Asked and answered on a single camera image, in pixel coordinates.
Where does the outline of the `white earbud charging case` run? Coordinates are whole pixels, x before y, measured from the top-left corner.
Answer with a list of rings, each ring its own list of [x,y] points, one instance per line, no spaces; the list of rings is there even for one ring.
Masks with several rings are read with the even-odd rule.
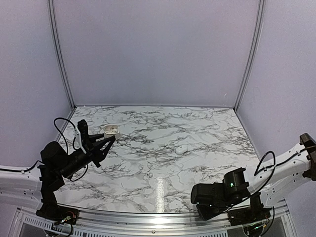
[[[116,140],[120,137],[119,126],[115,124],[107,124],[103,128],[104,138],[115,136]]]

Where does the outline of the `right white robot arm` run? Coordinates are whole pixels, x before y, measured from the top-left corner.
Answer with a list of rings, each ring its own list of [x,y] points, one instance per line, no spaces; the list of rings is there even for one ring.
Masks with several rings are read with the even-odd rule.
[[[224,212],[236,220],[230,210],[246,200],[250,206],[243,209],[242,218],[255,221],[270,210],[279,200],[299,186],[316,179],[316,142],[307,133],[287,152],[276,156],[266,152],[257,166],[237,168],[226,173],[220,183],[195,184],[191,190],[191,203],[196,205],[199,216],[210,220]]]

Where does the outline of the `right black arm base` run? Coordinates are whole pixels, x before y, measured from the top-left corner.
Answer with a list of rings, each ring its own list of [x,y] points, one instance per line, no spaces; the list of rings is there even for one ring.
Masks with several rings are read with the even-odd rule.
[[[228,212],[228,219],[231,226],[245,225],[270,218],[271,208],[264,208],[260,194],[255,194],[250,198],[250,206],[239,208]]]

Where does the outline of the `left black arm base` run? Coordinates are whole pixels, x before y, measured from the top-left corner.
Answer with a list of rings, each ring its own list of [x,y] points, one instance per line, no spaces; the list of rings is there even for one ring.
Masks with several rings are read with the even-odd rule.
[[[78,219],[79,210],[59,205],[54,193],[41,199],[41,207],[36,215],[51,221],[54,225],[70,224],[75,225]]]

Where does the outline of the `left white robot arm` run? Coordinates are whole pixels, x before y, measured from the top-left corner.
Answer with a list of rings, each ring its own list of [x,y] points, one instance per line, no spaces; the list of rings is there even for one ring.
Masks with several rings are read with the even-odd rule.
[[[70,155],[54,141],[41,151],[41,161],[29,168],[1,166],[1,203],[33,208],[52,220],[59,219],[63,212],[54,192],[91,162],[100,167],[115,140],[115,136],[88,135]]]

